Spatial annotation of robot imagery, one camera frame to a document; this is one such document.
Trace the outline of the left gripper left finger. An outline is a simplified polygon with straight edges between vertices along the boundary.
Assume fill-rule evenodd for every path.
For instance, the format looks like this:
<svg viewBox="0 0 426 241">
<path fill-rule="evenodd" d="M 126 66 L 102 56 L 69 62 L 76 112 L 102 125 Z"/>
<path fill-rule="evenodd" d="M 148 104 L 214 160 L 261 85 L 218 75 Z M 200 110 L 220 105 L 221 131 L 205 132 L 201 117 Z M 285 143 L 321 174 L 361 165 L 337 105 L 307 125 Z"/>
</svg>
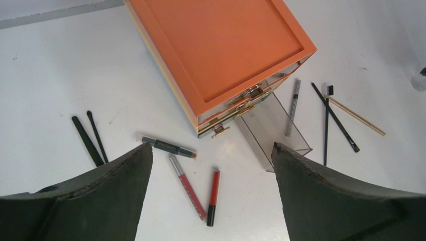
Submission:
<svg viewBox="0 0 426 241">
<path fill-rule="evenodd" d="M 153 165 L 141 144 L 41 189 L 1 197 L 1 240 L 134 240 Z"/>
</svg>

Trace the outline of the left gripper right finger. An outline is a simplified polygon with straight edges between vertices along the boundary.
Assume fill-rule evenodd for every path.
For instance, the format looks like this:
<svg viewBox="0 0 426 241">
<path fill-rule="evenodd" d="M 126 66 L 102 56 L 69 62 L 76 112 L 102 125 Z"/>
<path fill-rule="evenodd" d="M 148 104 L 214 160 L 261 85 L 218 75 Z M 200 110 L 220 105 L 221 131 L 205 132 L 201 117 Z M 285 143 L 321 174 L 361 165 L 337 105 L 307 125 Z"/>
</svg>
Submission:
<svg viewBox="0 0 426 241">
<path fill-rule="evenodd" d="M 274 143 L 291 240 L 425 240 L 425 195 L 367 183 Z"/>
</svg>

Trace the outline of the clear drawer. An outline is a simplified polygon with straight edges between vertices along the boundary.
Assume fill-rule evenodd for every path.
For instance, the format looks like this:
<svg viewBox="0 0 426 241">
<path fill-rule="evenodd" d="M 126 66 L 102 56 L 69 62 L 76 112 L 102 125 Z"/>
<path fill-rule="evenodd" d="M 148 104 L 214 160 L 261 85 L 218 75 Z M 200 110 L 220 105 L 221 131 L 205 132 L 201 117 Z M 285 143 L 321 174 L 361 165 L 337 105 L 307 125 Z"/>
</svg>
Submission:
<svg viewBox="0 0 426 241">
<path fill-rule="evenodd" d="M 312 151 L 274 93 L 236 118 L 235 123 L 261 167 L 267 172 L 274 172 L 272 149 L 275 142 L 282 143 L 303 156 Z"/>
</svg>

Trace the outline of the red lipstick black cap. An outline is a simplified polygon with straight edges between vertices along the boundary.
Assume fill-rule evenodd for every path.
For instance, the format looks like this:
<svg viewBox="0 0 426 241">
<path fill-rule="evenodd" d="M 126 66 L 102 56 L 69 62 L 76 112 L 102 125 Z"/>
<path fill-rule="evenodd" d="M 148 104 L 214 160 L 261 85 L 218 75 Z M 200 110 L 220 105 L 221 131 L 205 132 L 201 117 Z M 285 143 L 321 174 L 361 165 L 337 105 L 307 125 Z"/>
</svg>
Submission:
<svg viewBox="0 0 426 241">
<path fill-rule="evenodd" d="M 213 171 L 213 180 L 212 180 L 210 201 L 209 201 L 209 206 L 208 206 L 208 211 L 207 211 L 207 221 L 206 221 L 206 225 L 208 227 L 214 226 L 216 205 L 217 205 L 217 198 L 218 198 L 218 190 L 219 190 L 220 173 L 221 172 L 218 169 L 215 169 Z"/>
</svg>

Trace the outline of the orange three-drawer organizer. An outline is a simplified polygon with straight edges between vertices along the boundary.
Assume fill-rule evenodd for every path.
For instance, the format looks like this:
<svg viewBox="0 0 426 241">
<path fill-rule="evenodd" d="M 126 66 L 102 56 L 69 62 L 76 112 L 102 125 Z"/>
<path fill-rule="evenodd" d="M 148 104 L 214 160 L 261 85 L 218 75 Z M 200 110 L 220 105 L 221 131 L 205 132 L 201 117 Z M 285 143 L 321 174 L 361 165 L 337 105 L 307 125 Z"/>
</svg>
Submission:
<svg viewBox="0 0 426 241">
<path fill-rule="evenodd" d="M 316 52 L 284 1 L 125 1 L 199 138 L 263 101 Z"/>
</svg>

